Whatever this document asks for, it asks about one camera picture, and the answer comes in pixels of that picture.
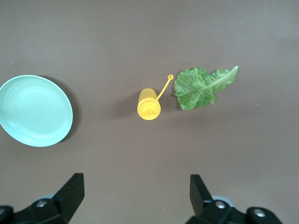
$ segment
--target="light blue plate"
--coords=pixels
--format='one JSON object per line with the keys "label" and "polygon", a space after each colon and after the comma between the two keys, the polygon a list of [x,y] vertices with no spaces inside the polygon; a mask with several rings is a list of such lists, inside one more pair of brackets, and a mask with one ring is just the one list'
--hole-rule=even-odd
{"label": "light blue plate", "polygon": [[60,142],[73,121],[71,103],[53,82],[39,76],[17,76],[0,88],[0,124],[21,143],[35,147]]}

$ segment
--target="green leaf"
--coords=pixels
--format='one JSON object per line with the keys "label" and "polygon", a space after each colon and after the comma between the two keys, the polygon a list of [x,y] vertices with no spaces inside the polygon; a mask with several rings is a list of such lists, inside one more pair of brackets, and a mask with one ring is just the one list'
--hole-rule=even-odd
{"label": "green leaf", "polygon": [[203,68],[185,69],[174,82],[175,96],[182,110],[192,110],[216,102],[214,92],[226,89],[235,81],[238,66],[231,71],[217,70],[211,75]]}

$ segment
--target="brown table surface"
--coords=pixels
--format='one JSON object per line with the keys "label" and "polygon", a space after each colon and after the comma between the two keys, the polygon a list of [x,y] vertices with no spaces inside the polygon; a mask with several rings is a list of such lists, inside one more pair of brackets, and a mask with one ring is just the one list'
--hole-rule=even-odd
{"label": "brown table surface", "polygon": [[[0,129],[0,204],[21,210],[84,173],[71,224],[184,224],[190,174],[241,212],[298,223],[299,1],[0,1],[0,84],[47,77],[74,111],[62,142]],[[186,68],[239,66],[218,101],[182,111],[173,82],[153,121],[136,111]]]}

